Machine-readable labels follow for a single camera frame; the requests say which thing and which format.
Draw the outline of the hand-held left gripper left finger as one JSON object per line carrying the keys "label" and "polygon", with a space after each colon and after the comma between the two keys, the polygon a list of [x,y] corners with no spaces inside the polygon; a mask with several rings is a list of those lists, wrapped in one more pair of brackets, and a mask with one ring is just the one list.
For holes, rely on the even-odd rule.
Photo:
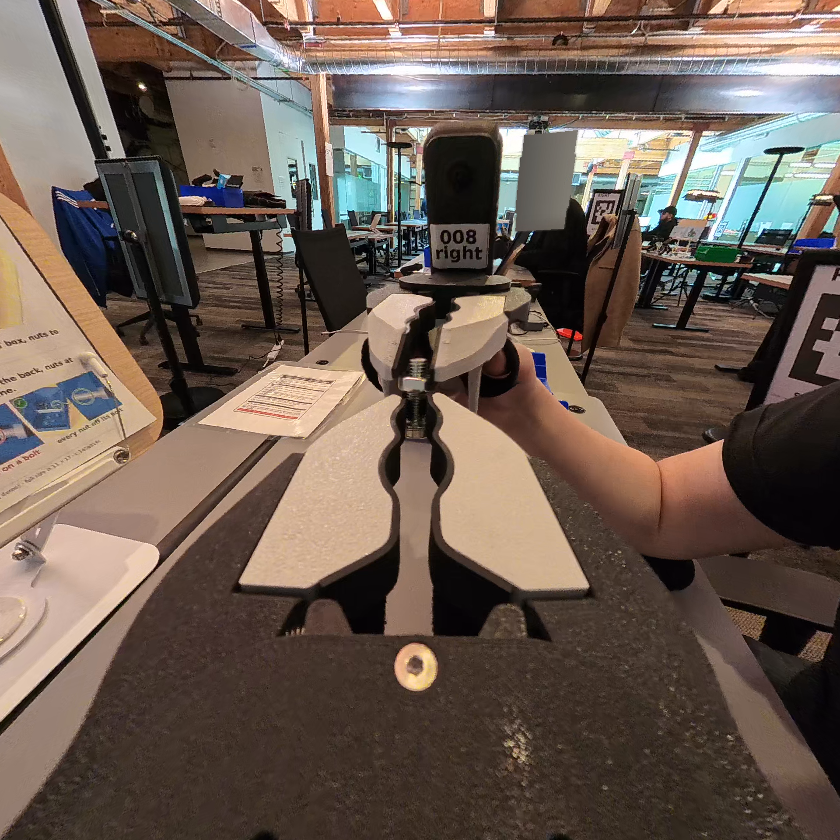
{"label": "hand-held left gripper left finger", "polygon": [[389,395],[312,443],[241,574],[244,592],[385,599],[399,571],[399,427]]}

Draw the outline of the blue divided plastic bin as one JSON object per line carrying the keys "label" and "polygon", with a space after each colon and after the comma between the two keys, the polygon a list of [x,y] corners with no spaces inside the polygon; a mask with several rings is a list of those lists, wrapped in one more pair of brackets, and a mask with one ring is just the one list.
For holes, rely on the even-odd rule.
{"label": "blue divided plastic bin", "polygon": [[572,397],[563,390],[556,390],[552,387],[548,376],[548,362],[546,353],[531,350],[535,375],[545,390],[550,393],[556,402],[561,404],[567,411],[571,411]]}

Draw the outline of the silver hex bolt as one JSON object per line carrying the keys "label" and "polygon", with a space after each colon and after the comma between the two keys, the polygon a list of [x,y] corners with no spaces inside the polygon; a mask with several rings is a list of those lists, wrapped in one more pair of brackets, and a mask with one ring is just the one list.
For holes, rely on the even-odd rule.
{"label": "silver hex bolt", "polygon": [[431,363],[421,355],[414,355],[407,363],[406,372],[399,377],[404,375],[423,375],[428,378],[428,393],[410,396],[408,398],[402,394],[406,400],[405,439],[424,440],[427,437],[427,397],[433,385]]}

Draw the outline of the person's right forearm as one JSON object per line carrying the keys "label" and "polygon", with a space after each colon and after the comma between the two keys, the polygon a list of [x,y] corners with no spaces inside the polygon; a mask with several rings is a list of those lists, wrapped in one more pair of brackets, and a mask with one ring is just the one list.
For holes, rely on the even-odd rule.
{"label": "person's right forearm", "polygon": [[778,549],[791,541],[735,494],[722,443],[659,461],[557,410],[557,471],[632,548],[663,560]]}

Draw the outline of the black mesh office chair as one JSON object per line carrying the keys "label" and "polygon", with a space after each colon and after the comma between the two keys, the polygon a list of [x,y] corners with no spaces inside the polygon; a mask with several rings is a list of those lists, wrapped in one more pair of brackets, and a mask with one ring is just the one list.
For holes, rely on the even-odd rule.
{"label": "black mesh office chair", "polygon": [[303,348],[308,355],[308,310],[303,281],[308,283],[329,333],[343,329],[366,312],[367,291],[343,226],[321,230],[293,228],[290,233],[299,268]]}

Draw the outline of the laminated instruction sheet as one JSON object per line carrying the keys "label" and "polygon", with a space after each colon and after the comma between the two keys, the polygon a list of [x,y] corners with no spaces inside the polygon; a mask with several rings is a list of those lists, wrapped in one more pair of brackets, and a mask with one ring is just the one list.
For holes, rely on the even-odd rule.
{"label": "laminated instruction sheet", "polygon": [[268,437],[307,438],[363,378],[362,371],[281,364],[199,424]]}

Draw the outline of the black desk leg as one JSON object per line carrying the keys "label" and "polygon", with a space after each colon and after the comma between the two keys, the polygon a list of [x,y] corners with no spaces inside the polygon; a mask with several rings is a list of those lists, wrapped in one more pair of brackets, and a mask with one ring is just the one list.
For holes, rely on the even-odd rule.
{"label": "black desk leg", "polygon": [[248,236],[250,238],[252,255],[255,265],[256,284],[259,292],[259,302],[262,311],[262,323],[259,322],[242,322],[240,328],[242,330],[265,331],[281,334],[298,334],[301,332],[300,327],[291,326],[281,321],[277,321],[274,299],[272,297],[272,290],[270,287],[270,280],[266,267],[266,258],[263,245],[261,244],[261,236],[263,231],[270,230],[266,223],[254,222],[248,224]]}

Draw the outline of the small marker sign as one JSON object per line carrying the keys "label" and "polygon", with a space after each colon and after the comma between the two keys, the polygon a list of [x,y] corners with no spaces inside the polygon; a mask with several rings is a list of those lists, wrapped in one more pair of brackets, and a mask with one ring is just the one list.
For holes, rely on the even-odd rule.
{"label": "small marker sign", "polygon": [[605,216],[616,216],[623,204],[624,189],[595,188],[586,208],[586,235],[592,237]]}

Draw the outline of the wooden top desk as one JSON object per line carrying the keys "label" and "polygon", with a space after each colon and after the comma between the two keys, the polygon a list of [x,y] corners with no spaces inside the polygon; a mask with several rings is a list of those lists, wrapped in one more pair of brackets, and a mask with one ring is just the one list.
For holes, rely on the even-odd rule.
{"label": "wooden top desk", "polygon": [[180,205],[184,218],[197,216],[219,217],[225,221],[224,230],[218,232],[214,227],[210,235],[252,237],[266,231],[280,230],[291,227],[291,221],[300,222],[301,214],[296,208],[267,208],[267,207],[220,207],[208,205]]}

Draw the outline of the blue storage bin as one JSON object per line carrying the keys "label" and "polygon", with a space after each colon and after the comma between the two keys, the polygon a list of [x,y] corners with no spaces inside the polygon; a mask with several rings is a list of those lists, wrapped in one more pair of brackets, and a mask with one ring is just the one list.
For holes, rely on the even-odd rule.
{"label": "blue storage bin", "polygon": [[218,188],[217,186],[195,186],[195,185],[178,185],[180,196],[201,197],[206,204],[225,207],[225,208],[243,208],[245,206],[244,192],[240,188],[231,188],[225,186]]}

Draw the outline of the wooden top table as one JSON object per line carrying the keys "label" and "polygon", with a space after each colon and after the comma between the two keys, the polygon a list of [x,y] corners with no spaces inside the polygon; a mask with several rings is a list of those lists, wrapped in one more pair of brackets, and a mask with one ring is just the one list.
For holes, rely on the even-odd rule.
{"label": "wooden top table", "polygon": [[748,259],[747,261],[737,260],[733,263],[727,263],[716,260],[709,261],[696,259],[694,257],[677,257],[671,255],[651,255],[649,258],[652,262],[652,266],[649,268],[644,277],[635,309],[652,310],[655,308],[655,289],[667,266],[684,267],[694,270],[696,273],[694,282],[689,289],[688,296],[683,308],[679,312],[677,321],[674,323],[654,322],[651,325],[652,329],[674,333],[709,333],[708,328],[690,325],[690,319],[710,273],[717,273],[722,277],[727,277],[729,275],[740,275],[753,267],[753,261],[751,259]]}

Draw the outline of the black floor stand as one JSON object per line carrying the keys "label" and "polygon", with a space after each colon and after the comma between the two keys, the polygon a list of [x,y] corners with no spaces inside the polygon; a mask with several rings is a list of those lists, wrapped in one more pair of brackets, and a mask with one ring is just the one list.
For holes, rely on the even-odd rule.
{"label": "black floor stand", "polygon": [[200,302],[192,252],[175,178],[158,156],[97,159],[99,180],[120,240],[137,298],[145,300],[170,373],[161,395],[166,431],[224,396],[210,385],[190,386],[186,372],[232,375],[235,369],[205,363],[198,343]]}

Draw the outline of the wooden document stand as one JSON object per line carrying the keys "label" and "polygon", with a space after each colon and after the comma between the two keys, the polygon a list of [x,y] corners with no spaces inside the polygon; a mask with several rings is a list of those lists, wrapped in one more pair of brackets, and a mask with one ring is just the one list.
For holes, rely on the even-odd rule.
{"label": "wooden document stand", "polygon": [[[137,459],[152,446],[162,430],[163,412],[160,398],[44,229],[7,197],[2,196],[1,204],[2,222],[11,228],[24,251],[33,259],[94,350],[130,392],[152,412],[152,425],[125,440],[131,452],[130,461]],[[67,478],[50,485],[5,513],[2,513],[1,504],[2,544],[21,537],[27,530],[57,514],[65,505],[122,468],[123,466],[118,466],[113,460],[114,448],[115,446],[86,465],[74,469]]]}

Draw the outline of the black floor lamp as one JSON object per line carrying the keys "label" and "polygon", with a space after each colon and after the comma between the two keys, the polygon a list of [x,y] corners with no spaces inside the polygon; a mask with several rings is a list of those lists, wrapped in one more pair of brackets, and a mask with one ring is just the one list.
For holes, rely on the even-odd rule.
{"label": "black floor lamp", "polygon": [[769,176],[768,176],[768,178],[767,178],[767,180],[766,180],[766,182],[763,186],[762,192],[759,195],[759,198],[758,198],[758,200],[757,200],[757,202],[756,202],[756,204],[755,204],[755,206],[752,210],[751,215],[749,216],[749,220],[744,225],[743,231],[741,232],[740,238],[739,238],[738,243],[737,243],[738,250],[740,250],[746,242],[745,240],[746,240],[747,236],[749,235],[749,232],[752,228],[752,225],[753,225],[756,217],[758,216],[758,214],[760,212],[763,201],[764,201],[765,197],[767,196],[768,191],[770,190],[772,182],[773,182],[778,170],[780,169],[780,166],[781,166],[781,163],[782,163],[784,157],[788,156],[788,155],[791,155],[791,154],[798,154],[798,153],[801,153],[803,151],[804,151],[804,148],[802,146],[790,146],[790,145],[771,147],[771,148],[767,148],[763,151],[764,154],[774,155],[775,160],[773,162],[772,169],[770,170],[770,174],[769,174]]}

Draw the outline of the wooden post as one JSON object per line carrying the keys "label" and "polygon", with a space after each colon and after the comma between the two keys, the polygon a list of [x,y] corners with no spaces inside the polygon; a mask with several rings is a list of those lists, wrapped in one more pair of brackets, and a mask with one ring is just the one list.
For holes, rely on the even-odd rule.
{"label": "wooden post", "polygon": [[310,75],[310,93],[323,226],[331,228],[335,224],[333,147],[330,142],[327,78],[324,74]]}

